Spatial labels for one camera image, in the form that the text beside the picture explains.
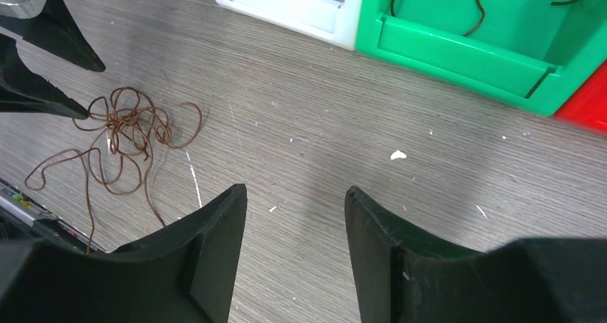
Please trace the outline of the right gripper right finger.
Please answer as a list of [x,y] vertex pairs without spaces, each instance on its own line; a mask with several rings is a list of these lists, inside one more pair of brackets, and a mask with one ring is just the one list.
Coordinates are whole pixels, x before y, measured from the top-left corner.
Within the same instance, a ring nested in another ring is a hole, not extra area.
[[604,322],[606,240],[444,240],[353,186],[346,235],[363,322]]

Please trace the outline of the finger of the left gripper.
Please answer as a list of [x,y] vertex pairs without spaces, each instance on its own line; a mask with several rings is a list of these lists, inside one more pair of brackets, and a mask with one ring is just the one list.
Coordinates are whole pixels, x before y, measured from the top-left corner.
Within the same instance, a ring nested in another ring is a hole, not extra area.
[[44,113],[86,120],[88,111],[43,77],[31,72],[19,57],[16,41],[1,36],[1,111]]
[[3,16],[1,27],[78,67],[92,72],[106,70],[73,20],[64,0],[46,0],[42,12],[29,19]]

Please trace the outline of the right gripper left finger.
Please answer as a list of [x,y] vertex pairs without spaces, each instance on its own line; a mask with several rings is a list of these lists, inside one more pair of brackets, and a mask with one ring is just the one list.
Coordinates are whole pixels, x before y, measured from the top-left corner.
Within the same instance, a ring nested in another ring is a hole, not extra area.
[[44,239],[1,243],[3,322],[227,322],[246,222],[247,190],[111,253]]

